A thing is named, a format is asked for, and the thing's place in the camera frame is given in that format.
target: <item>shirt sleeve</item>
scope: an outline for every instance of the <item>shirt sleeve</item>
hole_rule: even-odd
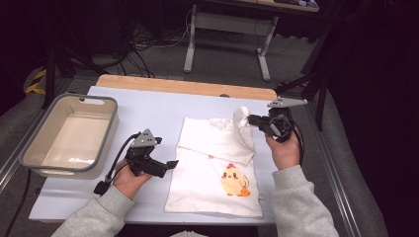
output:
[[[273,173],[278,236],[339,236],[332,215],[314,194],[300,166]]]
[[[113,237],[124,227],[124,216],[133,201],[111,186],[101,197],[91,198],[52,234],[60,236]]]

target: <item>table leg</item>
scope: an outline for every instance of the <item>table leg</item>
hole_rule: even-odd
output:
[[[191,34],[189,36],[189,46],[188,46],[188,51],[186,53],[185,66],[184,66],[185,73],[191,73],[192,71],[192,63],[194,61],[194,53],[195,53],[196,19],[197,19],[197,5],[194,4],[194,6],[192,7]]]
[[[271,80],[271,75],[269,74],[269,69],[268,69],[268,65],[266,63],[265,54],[266,54],[266,51],[268,50],[269,43],[271,42],[272,35],[274,34],[275,27],[277,26],[277,22],[278,22],[278,17],[274,17],[273,20],[272,20],[272,25],[269,28],[268,34],[266,36],[265,44],[264,44],[263,48],[257,48],[256,49],[256,51],[258,53],[259,64],[260,64],[261,70],[262,70],[262,78],[263,78],[264,81],[270,81]]]

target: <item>person's left hand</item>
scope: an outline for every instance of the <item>person's left hand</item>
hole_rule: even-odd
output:
[[[118,173],[114,179],[114,186],[129,199],[133,199],[142,185],[153,177],[145,173],[136,177],[129,168],[129,165],[126,165],[126,161],[119,164],[116,170]]]

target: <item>white surface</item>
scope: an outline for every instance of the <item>white surface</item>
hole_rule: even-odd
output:
[[[108,96],[117,100],[120,123],[109,150],[102,174],[96,180],[71,180],[47,178],[35,203],[30,219],[63,221],[73,211],[83,206],[93,194],[98,182],[108,173],[124,142],[134,133],[150,128],[153,135],[162,137],[161,144],[151,153],[155,160],[165,163],[174,160],[184,117],[195,119],[232,118],[241,106],[251,114],[266,115],[269,101],[255,101],[222,97],[158,93],[136,90],[92,87],[89,95]],[[126,223],[173,223],[173,224],[266,224],[274,223],[271,194],[274,189],[272,172],[276,167],[271,150],[265,143],[263,132],[252,129],[255,143],[255,173],[258,187],[265,199],[260,200],[263,218],[239,218],[221,214],[165,213],[172,172],[163,179],[154,177],[145,184],[135,197],[134,207],[126,215]]]
[[[102,139],[98,138],[105,136],[108,125],[108,119],[70,116],[52,143],[42,165],[76,169],[90,166],[95,162],[101,147]]]

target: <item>plastic bin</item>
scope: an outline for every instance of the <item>plastic bin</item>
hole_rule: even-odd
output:
[[[118,126],[110,97],[57,97],[24,147],[20,162],[44,177],[95,179],[103,170]]]

